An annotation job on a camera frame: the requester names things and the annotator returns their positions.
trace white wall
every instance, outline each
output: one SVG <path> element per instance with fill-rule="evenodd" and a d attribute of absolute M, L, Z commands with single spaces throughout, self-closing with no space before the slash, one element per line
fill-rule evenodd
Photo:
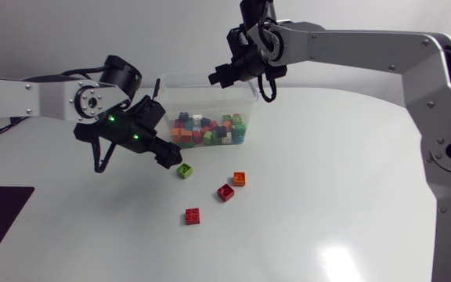
<path fill-rule="evenodd" d="M 0 0 L 0 77 L 96 67 L 116 54 L 143 85 L 170 72 L 212 72 L 230 60 L 226 35 L 240 0 Z M 434 31 L 451 35 L 451 0 L 277 0 L 278 18 L 326 29 Z M 400 80 L 319 63 L 289 66 L 280 86 L 322 86 L 402 103 Z"/>

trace clear plastic bin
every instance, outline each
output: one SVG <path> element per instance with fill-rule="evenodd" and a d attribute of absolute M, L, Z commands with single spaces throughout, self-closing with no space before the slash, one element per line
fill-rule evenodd
<path fill-rule="evenodd" d="M 210 85 L 208 75 L 161 76 L 155 100 L 166 110 L 171 141 L 182 148 L 241 144 L 246 136 L 257 89 L 241 81 L 222 89 Z"/>

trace robotic arm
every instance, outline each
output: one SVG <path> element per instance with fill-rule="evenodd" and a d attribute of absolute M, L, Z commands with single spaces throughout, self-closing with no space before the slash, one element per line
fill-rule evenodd
<path fill-rule="evenodd" d="M 422 135 L 428 184 L 437 199 L 432 281 L 451 281 L 451 38 L 397 31 L 326 31 L 313 23 L 277 22 L 272 0 L 243 0 L 243 23 L 227 40 L 232 63 L 215 68 L 210 83 L 223 88 L 258 79 L 267 102 L 287 65 L 332 63 L 402 76 L 406 108 Z M 262 75 L 272 95 L 262 87 Z"/>
<path fill-rule="evenodd" d="M 88 76 L 95 72 L 103 72 L 99 83 Z M 165 113 L 163 107 L 145 96 L 127 110 L 141 80 L 140 72 L 117 56 L 108 56 L 98 68 L 24 81 L 0 79 L 0 118 L 44 116 L 77 122 L 76 139 L 92 144 L 98 173 L 105 170 L 116 145 L 138 154 L 153 152 L 158 164 L 170 168 L 182 162 L 182 157 L 179 146 L 156 137 L 154 127 Z M 99 137 L 111 141 L 103 160 Z"/>

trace white table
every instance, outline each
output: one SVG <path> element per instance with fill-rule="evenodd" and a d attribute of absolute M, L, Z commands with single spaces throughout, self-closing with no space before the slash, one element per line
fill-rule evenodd
<path fill-rule="evenodd" d="M 0 186 L 36 188 L 0 245 L 0 281 L 431 279 L 435 198 L 404 108 L 279 89 L 243 145 L 183 150 L 185 180 L 124 148 L 96 174 L 73 129 L 38 117 L 0 136 Z M 222 203 L 234 171 L 247 185 Z M 195 207 L 201 224 L 185 226 Z"/>

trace wire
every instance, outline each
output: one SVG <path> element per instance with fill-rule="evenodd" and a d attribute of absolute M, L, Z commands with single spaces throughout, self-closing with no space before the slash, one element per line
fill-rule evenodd
<path fill-rule="evenodd" d="M 276 88 L 276 81 L 274 79 L 269 81 L 269 85 L 271 86 L 271 97 L 269 98 L 265 92 L 264 92 L 264 85 L 262 84 L 262 75 L 257 76 L 257 82 L 258 82 L 258 89 L 260 90 L 260 94 L 262 95 L 262 98 L 264 98 L 264 101 L 267 103 L 271 103 L 274 101 L 277 95 L 277 88 Z"/>
<path fill-rule="evenodd" d="M 9 131 L 12 127 L 17 126 L 20 122 L 25 121 L 29 117 L 11 117 L 10 118 L 10 124 L 0 128 L 0 135 Z"/>
<path fill-rule="evenodd" d="M 71 76 L 73 74 L 80 74 L 82 76 L 87 77 L 88 76 L 87 74 L 92 74 L 92 73 L 97 73 L 97 72 L 101 72 L 101 71 L 106 71 L 107 69 L 109 69 L 109 66 L 86 68 L 86 69 L 77 69 L 77 70 L 68 70 L 68 71 L 64 71 L 62 73 L 62 75 Z"/>

